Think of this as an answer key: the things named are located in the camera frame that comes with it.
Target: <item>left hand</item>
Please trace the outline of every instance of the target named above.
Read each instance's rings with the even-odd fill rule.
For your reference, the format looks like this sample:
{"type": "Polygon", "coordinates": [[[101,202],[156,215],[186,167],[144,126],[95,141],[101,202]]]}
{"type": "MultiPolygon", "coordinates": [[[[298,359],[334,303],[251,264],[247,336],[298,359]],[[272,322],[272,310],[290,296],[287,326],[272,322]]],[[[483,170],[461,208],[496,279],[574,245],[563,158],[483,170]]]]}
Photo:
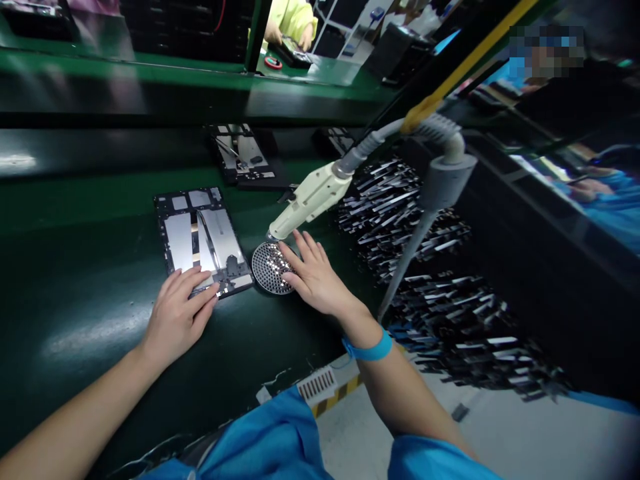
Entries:
{"type": "Polygon", "coordinates": [[[309,23],[305,27],[302,35],[300,36],[300,41],[298,42],[298,46],[302,48],[303,51],[309,50],[311,46],[311,42],[313,41],[313,24],[309,23]]]}
{"type": "Polygon", "coordinates": [[[138,350],[154,368],[163,371],[180,358],[202,336],[218,302],[220,284],[214,283],[189,300],[192,290],[211,276],[194,267],[173,272],[158,293],[147,332],[138,350]]]}

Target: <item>perforated metal disc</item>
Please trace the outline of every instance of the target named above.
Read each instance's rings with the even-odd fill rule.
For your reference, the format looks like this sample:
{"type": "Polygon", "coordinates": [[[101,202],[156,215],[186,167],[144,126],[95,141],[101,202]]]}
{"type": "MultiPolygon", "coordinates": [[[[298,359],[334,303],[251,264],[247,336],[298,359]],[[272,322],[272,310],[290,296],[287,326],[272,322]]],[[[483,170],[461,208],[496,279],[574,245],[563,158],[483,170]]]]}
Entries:
{"type": "Polygon", "coordinates": [[[282,274],[295,270],[285,260],[277,243],[264,242],[256,248],[251,258],[253,276],[264,290],[276,295],[286,295],[293,287],[282,280],[282,274]]]}

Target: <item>cable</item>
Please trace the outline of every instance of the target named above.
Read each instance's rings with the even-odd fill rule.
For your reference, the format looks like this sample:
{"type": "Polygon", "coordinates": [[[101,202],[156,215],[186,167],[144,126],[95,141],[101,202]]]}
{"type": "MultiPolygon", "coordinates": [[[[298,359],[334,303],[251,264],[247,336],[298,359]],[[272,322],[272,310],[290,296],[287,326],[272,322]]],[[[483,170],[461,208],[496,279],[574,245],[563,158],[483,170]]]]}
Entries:
{"type": "Polygon", "coordinates": [[[217,32],[218,28],[220,28],[220,25],[222,25],[222,19],[225,16],[225,6],[226,6],[227,2],[226,0],[222,0],[222,11],[220,12],[220,18],[218,19],[218,25],[215,26],[215,28],[213,29],[213,32],[217,32]]]}

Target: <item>hand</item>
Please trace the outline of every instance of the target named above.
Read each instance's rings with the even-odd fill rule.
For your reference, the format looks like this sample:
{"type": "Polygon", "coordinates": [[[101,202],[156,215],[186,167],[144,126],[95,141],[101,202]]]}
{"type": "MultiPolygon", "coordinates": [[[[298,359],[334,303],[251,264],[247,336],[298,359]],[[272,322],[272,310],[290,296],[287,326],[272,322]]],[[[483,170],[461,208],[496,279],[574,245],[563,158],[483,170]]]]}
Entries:
{"type": "Polygon", "coordinates": [[[335,274],[322,245],[316,243],[307,232],[300,235],[298,230],[294,230],[293,236],[304,262],[284,242],[279,242],[282,254],[297,272],[297,275],[284,273],[282,280],[291,284],[310,306],[338,320],[346,320],[353,313],[368,313],[366,306],[335,274]]]}
{"type": "Polygon", "coordinates": [[[594,167],[592,165],[588,166],[585,170],[590,177],[610,177],[611,175],[618,173],[618,170],[616,169],[594,167]]]}
{"type": "Polygon", "coordinates": [[[308,23],[305,29],[300,36],[300,41],[298,42],[298,46],[302,48],[302,51],[309,50],[311,46],[311,42],[313,41],[313,24],[308,23]]]}
{"type": "Polygon", "coordinates": [[[282,45],[282,32],[280,27],[273,20],[267,20],[267,28],[265,29],[265,40],[269,43],[282,45]]]}
{"type": "Polygon", "coordinates": [[[189,300],[191,291],[204,282],[210,271],[194,267],[173,272],[158,293],[147,332],[138,346],[143,356],[160,371],[180,358],[198,341],[218,302],[220,284],[214,283],[189,300]]]}

